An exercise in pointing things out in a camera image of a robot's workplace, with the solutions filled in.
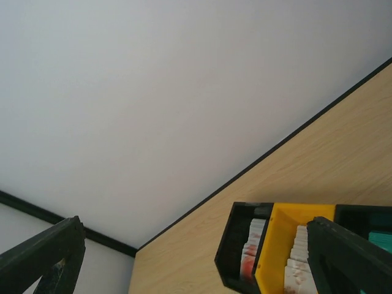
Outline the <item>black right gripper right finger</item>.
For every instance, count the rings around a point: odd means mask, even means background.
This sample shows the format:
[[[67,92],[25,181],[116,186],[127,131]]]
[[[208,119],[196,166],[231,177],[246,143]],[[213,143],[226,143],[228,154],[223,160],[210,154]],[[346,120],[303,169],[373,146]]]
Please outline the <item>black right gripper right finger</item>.
[[[319,293],[391,293],[391,254],[325,217],[307,223]]]

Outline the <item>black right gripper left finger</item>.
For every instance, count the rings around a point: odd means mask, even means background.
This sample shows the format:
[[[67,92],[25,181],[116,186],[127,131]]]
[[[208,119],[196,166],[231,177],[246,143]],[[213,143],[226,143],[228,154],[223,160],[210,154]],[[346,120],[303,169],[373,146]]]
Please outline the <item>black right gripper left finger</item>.
[[[73,293],[85,250],[79,217],[62,220],[1,254],[1,293]]]

